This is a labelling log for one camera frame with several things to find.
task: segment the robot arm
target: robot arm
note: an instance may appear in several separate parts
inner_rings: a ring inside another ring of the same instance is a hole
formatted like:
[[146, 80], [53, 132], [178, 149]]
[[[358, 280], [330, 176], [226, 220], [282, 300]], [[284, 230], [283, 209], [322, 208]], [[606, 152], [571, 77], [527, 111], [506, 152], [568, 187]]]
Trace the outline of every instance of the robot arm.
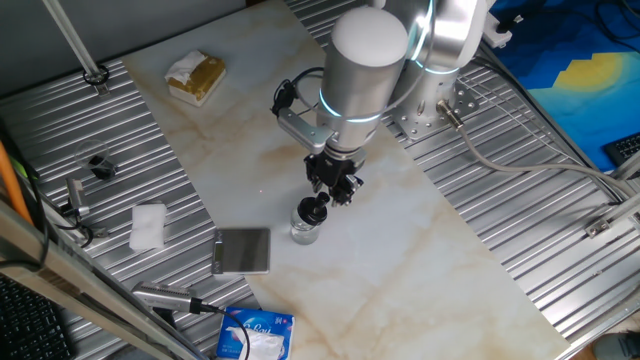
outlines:
[[351, 203], [363, 185], [355, 176], [366, 158], [362, 147], [390, 100], [401, 101], [394, 115], [415, 121], [439, 116], [440, 100], [456, 102], [455, 77], [475, 53], [486, 16], [485, 0], [376, 3], [384, 10], [357, 8], [336, 22], [313, 109], [317, 126], [289, 109], [301, 76], [285, 81], [272, 108], [280, 126], [311, 152], [307, 178], [316, 192], [328, 187], [334, 206]]

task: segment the aluminum slotted platform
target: aluminum slotted platform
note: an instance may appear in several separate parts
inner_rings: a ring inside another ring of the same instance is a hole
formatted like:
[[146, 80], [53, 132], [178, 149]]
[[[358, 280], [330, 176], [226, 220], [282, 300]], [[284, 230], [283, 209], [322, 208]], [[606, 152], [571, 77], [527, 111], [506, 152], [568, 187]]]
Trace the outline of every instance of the aluminum slotted platform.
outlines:
[[[327, 44], [337, 17], [360, 5], [349, 0], [285, 2], [321, 45]], [[214, 223], [122, 63], [106, 65], [112, 73], [108, 97], [97, 97], [77, 74], [0, 101], [0, 116], [41, 173], [43, 191], [62, 204], [64, 178], [83, 179], [92, 204], [89, 224], [107, 227], [112, 234], [108, 241], [96, 240], [87, 253], [125, 286], [162, 281], [193, 286], [216, 305], [256, 306], [241, 276], [211, 275]], [[470, 91], [480, 104], [465, 126], [490, 159], [514, 165], [568, 161], [543, 141], [575, 156], [555, 124], [533, 112], [497, 74], [469, 65], [460, 80], [475, 90]], [[611, 209], [607, 204], [612, 201], [590, 178], [567, 171], [498, 173], [480, 166], [450, 128], [411, 143], [393, 119], [384, 121], [576, 348], [640, 306], [635, 297], [621, 302], [640, 283], [637, 232], [618, 228], [598, 239], [584, 232], [587, 223]], [[121, 166], [117, 179], [103, 183], [76, 169], [73, 150], [87, 138], [102, 139], [112, 148]], [[130, 208], [152, 199], [167, 204], [170, 240], [163, 250], [134, 254], [127, 245]], [[80, 351], [78, 359], [103, 359], [126, 345], [82, 318], [65, 315]], [[176, 320], [203, 351], [215, 349], [219, 317], [184, 315]]]

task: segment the tissue box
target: tissue box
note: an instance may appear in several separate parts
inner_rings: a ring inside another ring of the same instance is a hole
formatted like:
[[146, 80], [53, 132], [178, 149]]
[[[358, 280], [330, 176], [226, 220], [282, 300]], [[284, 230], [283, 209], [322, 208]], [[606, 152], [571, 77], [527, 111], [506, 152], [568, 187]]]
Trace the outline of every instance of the tissue box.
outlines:
[[[274, 335], [282, 335], [284, 337], [284, 343], [282, 344], [282, 350], [280, 350], [278, 360], [291, 360], [291, 342], [293, 337], [293, 327], [295, 325], [295, 318], [293, 315], [236, 307], [228, 307], [226, 311], [237, 317], [247, 329]], [[216, 356], [219, 358], [238, 359], [240, 352], [242, 351], [242, 342], [240, 342], [239, 339], [234, 339], [233, 334], [230, 331], [225, 330], [228, 327], [238, 327], [238, 324], [228, 317], [225, 317], [224, 320], [222, 320]]]
[[226, 74], [222, 59], [198, 50], [175, 63], [165, 78], [171, 95], [200, 107]]

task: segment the black bottle cap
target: black bottle cap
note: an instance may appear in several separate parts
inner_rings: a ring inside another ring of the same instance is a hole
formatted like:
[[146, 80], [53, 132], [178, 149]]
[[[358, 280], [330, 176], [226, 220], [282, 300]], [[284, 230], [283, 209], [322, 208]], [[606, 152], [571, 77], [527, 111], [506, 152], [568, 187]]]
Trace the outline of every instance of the black bottle cap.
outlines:
[[325, 205], [329, 200], [331, 198], [325, 192], [321, 192], [315, 198], [304, 198], [298, 205], [298, 215], [309, 225], [320, 225], [327, 219], [327, 207]]

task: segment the metal bracket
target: metal bracket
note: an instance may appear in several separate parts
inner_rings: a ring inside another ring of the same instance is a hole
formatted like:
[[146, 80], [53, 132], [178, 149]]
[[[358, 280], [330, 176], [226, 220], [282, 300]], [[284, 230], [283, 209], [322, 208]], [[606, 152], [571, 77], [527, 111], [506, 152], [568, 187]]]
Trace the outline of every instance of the metal bracket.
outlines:
[[327, 140], [334, 134], [328, 127], [309, 125], [289, 108], [282, 108], [278, 112], [278, 125], [315, 155], [324, 150]]
[[[473, 97], [473, 94], [466, 90], [456, 90], [455, 101], [452, 101], [449, 105], [453, 109], [453, 112], [460, 118], [473, 114], [479, 108], [478, 102]], [[400, 113], [400, 111], [398, 108], [392, 110], [391, 116], [393, 121], [402, 128], [402, 132], [404, 132], [411, 141], [420, 141], [430, 134], [450, 126], [447, 119], [442, 115], [437, 115], [428, 120], [422, 120], [421, 118], [411, 120], [406, 114]]]
[[613, 228], [617, 223], [624, 220], [631, 221], [636, 231], [640, 232], [640, 194], [605, 213], [584, 230], [593, 239], [598, 234]]

